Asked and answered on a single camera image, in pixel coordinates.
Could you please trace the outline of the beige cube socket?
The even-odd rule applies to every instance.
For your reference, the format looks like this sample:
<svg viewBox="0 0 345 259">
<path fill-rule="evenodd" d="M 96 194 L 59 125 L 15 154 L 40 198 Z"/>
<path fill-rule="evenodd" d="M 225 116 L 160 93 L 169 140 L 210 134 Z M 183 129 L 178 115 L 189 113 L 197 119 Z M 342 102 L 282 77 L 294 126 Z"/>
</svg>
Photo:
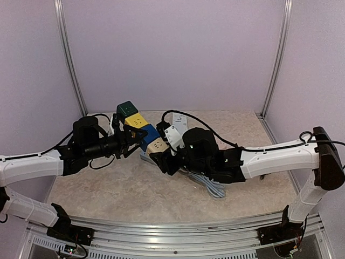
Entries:
<svg viewBox="0 0 345 259">
<path fill-rule="evenodd" d="M 163 153 L 167 149 L 169 149 L 169 146 L 164 142 L 164 140 L 161 137 L 159 137 L 156 140 L 152 141 L 150 144 L 148 144 L 146 153 L 148 155 L 159 152 Z"/>
</svg>

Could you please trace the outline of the blue cube socket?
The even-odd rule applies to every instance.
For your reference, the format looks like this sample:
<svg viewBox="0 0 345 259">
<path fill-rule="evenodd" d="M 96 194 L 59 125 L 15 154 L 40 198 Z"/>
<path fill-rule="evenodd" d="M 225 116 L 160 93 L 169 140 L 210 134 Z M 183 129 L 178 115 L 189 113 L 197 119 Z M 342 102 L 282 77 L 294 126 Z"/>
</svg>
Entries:
<svg viewBox="0 0 345 259">
<path fill-rule="evenodd" d="M 142 129 L 147 132 L 147 135 L 143 138 L 140 145 L 141 149 L 145 152 L 147 150 L 148 145 L 157 138 L 159 138 L 160 134 L 156 130 L 156 128 L 151 124 L 143 127 Z"/>
</svg>

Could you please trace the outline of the yellow cube socket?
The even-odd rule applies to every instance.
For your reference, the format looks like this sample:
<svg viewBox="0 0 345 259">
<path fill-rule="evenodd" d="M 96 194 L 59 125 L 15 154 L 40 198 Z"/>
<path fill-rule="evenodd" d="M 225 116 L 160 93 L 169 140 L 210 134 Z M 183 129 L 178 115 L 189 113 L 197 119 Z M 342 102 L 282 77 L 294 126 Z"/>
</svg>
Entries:
<svg viewBox="0 0 345 259">
<path fill-rule="evenodd" d="M 135 113 L 131 116 L 128 116 L 125 119 L 125 125 L 129 125 L 134 128 L 143 128 L 147 126 L 148 124 L 149 123 L 140 113 Z"/>
</svg>

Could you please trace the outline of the dark green cube socket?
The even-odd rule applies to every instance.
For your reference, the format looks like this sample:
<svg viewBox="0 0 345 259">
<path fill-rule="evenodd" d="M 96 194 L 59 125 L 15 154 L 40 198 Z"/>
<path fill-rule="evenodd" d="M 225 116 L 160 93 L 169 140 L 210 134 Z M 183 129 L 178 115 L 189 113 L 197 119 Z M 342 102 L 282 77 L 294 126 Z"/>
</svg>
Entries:
<svg viewBox="0 0 345 259">
<path fill-rule="evenodd" d="M 137 114 L 139 111 L 131 101 L 125 101 L 124 103 L 117 105 L 116 112 L 120 117 L 125 119 L 134 114 Z"/>
</svg>

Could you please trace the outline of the black power adapter with cable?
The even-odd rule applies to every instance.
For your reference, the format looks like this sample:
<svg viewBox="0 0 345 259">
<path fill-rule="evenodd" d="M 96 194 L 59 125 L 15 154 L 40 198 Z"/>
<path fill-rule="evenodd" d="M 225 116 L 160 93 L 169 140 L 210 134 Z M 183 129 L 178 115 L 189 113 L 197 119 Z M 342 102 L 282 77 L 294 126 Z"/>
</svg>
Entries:
<svg viewBox="0 0 345 259">
<path fill-rule="evenodd" d="M 265 178 L 266 178 L 267 176 L 269 176 L 269 175 L 270 175 L 270 174 L 261 175 L 261 176 L 260 176 L 260 179 L 263 180 L 263 179 L 265 179 Z"/>
</svg>

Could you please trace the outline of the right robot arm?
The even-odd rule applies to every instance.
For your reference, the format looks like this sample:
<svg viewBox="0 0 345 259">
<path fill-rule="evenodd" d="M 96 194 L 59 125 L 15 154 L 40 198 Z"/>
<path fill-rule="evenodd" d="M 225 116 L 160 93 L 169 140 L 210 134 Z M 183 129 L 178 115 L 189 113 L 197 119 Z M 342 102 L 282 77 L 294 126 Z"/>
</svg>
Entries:
<svg viewBox="0 0 345 259">
<path fill-rule="evenodd" d="M 270 173 L 309 169 L 310 176 L 298 197 L 283 211 L 276 235 L 288 239 L 300 229 L 309 212 L 331 190 L 344 184 L 337 141 L 329 138 L 322 127 L 305 131 L 295 141 L 246 148 L 229 143 L 220 149 L 218 135 L 209 125 L 202 123 L 180 133 L 162 119 L 156 126 L 160 137 L 147 146 L 147 154 L 163 173 L 175 174 L 179 169 L 204 175 L 219 183 L 237 183 Z"/>
</svg>

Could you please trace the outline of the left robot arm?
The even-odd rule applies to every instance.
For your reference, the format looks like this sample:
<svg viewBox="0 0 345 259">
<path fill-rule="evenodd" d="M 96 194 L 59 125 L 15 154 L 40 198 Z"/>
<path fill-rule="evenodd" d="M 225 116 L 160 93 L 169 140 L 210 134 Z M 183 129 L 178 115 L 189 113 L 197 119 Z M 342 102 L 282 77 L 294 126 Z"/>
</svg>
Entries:
<svg viewBox="0 0 345 259">
<path fill-rule="evenodd" d="M 44 176 L 76 174 L 98 158 L 127 158 L 137 150 L 147 132 L 120 125 L 117 114 L 105 131 L 97 117 L 83 117 L 73 124 L 68 143 L 35 154 L 1 157 L 1 213 L 34 222 L 56 232 L 64 240 L 75 235 L 75 227 L 62 206 L 42 203 L 10 189 L 12 183 Z"/>
</svg>

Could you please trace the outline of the light blue power strip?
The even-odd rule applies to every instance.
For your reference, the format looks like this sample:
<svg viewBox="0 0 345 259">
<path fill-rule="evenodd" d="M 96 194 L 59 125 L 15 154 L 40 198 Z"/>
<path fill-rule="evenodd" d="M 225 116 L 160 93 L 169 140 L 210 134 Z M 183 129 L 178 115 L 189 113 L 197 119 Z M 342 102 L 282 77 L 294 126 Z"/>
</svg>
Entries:
<svg viewBox="0 0 345 259">
<path fill-rule="evenodd" d="M 140 152 L 140 159 L 142 159 L 143 161 L 146 161 L 152 165 L 156 165 L 156 163 L 144 151 Z"/>
</svg>

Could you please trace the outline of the long white power strip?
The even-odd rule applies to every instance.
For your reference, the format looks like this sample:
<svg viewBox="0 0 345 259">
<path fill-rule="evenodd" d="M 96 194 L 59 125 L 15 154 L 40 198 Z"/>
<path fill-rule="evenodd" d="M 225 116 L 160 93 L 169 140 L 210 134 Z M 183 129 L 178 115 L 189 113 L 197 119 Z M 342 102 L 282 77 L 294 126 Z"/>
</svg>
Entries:
<svg viewBox="0 0 345 259">
<path fill-rule="evenodd" d="M 179 113 L 172 114 L 172 125 L 177 129 L 180 135 L 188 130 L 187 116 Z"/>
</svg>

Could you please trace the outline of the aluminium front rail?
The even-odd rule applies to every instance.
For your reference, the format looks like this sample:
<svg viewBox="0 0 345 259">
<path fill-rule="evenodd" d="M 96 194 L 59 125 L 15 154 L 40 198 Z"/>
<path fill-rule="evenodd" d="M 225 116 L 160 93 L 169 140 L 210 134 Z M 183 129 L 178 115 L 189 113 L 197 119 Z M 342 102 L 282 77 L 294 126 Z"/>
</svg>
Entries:
<svg viewBox="0 0 345 259">
<path fill-rule="evenodd" d="M 215 222 L 127 223 L 73 217 L 72 224 L 94 230 L 88 258 L 284 258 L 276 250 L 286 240 L 261 244 L 258 230 L 281 221 L 281 213 Z M 73 243 L 46 236 L 46 229 L 30 223 L 19 258 L 69 257 L 64 249 Z M 71 258 L 81 258 L 83 250 Z M 299 250 L 293 258 L 335 258 L 318 214 L 310 214 Z"/>
</svg>

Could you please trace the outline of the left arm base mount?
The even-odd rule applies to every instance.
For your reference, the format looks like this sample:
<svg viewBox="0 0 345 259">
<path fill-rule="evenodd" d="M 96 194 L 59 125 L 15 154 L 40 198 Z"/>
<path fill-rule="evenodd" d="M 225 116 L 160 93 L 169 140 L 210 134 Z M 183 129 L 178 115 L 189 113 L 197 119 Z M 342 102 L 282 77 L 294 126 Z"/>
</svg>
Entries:
<svg viewBox="0 0 345 259">
<path fill-rule="evenodd" d="M 94 232 L 92 228 L 70 225 L 65 230 L 48 227 L 46 234 L 58 240 L 90 246 Z"/>
</svg>

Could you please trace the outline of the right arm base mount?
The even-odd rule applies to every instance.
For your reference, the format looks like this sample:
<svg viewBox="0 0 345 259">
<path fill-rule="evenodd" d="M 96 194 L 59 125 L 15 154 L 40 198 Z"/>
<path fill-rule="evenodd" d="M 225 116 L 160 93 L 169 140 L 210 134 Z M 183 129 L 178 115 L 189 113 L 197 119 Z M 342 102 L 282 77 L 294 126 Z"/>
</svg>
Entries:
<svg viewBox="0 0 345 259">
<path fill-rule="evenodd" d="M 268 227 L 261 227 L 257 230 L 261 245 L 277 243 L 302 236 L 302 224 L 289 223 L 287 225 L 276 224 Z"/>
</svg>

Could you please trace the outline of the left aluminium frame post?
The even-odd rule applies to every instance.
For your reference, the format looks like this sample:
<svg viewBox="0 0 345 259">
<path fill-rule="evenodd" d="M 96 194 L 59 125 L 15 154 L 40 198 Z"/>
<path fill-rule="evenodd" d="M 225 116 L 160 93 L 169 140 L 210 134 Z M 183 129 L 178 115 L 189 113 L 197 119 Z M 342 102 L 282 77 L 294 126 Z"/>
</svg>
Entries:
<svg viewBox="0 0 345 259">
<path fill-rule="evenodd" d="M 68 40 L 68 32 L 67 32 L 67 26 L 66 26 L 66 21 L 65 21 L 65 16 L 64 16 L 63 2 L 62 0 L 54 0 L 53 2 L 54 2 L 54 9 L 55 9 L 56 18 L 57 18 L 58 30 L 60 34 L 61 45 L 63 48 L 64 57 L 65 57 L 66 67 L 71 79 L 73 92 L 75 94 L 75 98 L 77 100 L 80 113 L 83 117 L 85 117 L 88 111 L 87 111 L 84 98 L 82 96 L 82 91 L 78 82 L 78 77 L 77 77 L 75 65 L 73 62 L 72 52 L 71 52 L 71 48 L 70 48 L 70 44 Z"/>
</svg>

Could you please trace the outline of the aluminium frame post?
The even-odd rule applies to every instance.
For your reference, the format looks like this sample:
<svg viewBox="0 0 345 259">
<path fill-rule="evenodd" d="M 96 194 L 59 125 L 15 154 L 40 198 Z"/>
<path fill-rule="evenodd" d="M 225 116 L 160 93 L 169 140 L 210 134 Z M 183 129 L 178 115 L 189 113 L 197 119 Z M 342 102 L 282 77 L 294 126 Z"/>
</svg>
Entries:
<svg viewBox="0 0 345 259">
<path fill-rule="evenodd" d="M 67 26 L 66 26 L 66 21 L 65 21 L 65 16 L 64 16 L 63 2 L 62 0 L 54 0 L 53 2 L 54 2 L 54 9 L 55 9 L 56 18 L 57 18 L 58 30 L 60 34 L 61 45 L 63 48 L 64 57 L 65 57 L 66 67 L 71 79 L 73 92 L 75 94 L 75 98 L 77 100 L 80 113 L 83 117 L 85 117 L 88 111 L 87 111 L 84 98 L 82 96 L 82 91 L 78 82 L 78 77 L 77 77 L 75 65 L 73 62 L 72 52 L 71 52 L 71 48 L 70 48 L 70 44 L 68 40 L 68 32 L 67 32 Z"/>
<path fill-rule="evenodd" d="M 286 47 L 286 42 L 287 42 L 288 32 L 289 32 L 289 25 L 290 25 L 291 16 L 292 16 L 292 8 L 293 8 L 293 0 L 285 0 L 281 29 L 279 33 L 278 46 L 277 46 L 277 51 L 276 51 L 275 59 L 273 63 L 273 70 L 270 77 L 263 108 L 260 112 L 260 116 L 262 120 L 266 119 L 269 109 L 270 109 L 271 102 L 273 100 L 274 91 L 277 85 L 279 72 L 280 72 L 282 61 L 284 58 L 284 52 L 285 52 L 285 47 Z"/>
</svg>

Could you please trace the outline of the right aluminium frame post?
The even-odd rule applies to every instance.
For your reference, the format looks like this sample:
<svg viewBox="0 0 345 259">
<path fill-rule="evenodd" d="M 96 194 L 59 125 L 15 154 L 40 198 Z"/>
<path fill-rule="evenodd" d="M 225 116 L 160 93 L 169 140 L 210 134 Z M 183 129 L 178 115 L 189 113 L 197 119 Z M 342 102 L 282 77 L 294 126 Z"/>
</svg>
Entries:
<svg viewBox="0 0 345 259">
<path fill-rule="evenodd" d="M 285 0 L 281 29 L 279 33 L 278 46 L 277 46 L 277 51 L 276 51 L 275 59 L 273 63 L 273 70 L 270 77 L 263 108 L 260 112 L 260 116 L 262 120 L 266 119 L 269 109 L 270 109 L 271 102 L 273 100 L 274 91 L 277 85 L 279 72 L 280 72 L 282 61 L 284 58 L 284 52 L 285 52 L 285 47 L 286 47 L 286 42 L 287 42 L 288 32 L 289 32 L 289 25 L 290 25 L 291 16 L 292 16 L 292 8 L 293 8 L 293 0 Z"/>
</svg>

